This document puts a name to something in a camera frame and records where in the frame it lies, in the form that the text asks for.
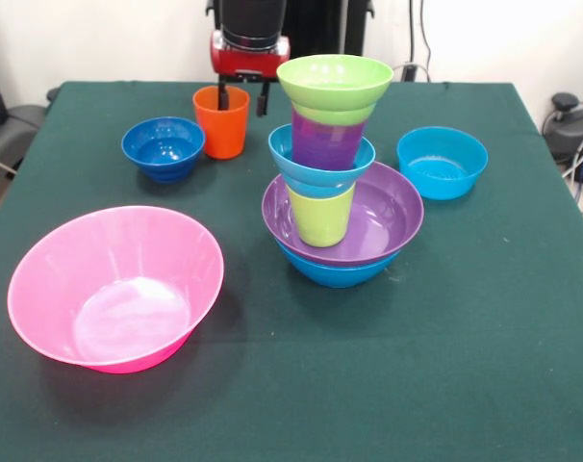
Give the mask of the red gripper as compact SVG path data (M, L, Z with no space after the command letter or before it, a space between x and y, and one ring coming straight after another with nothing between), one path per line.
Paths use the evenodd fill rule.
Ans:
M277 68L285 63L291 54L290 41L281 36L276 44L267 50L250 50L235 47L227 43L221 31L211 34L211 63L213 70L219 74L217 81L217 109L229 109L229 94L226 77L258 76L276 77ZM257 97L256 116L267 115L270 81L262 82L262 89Z

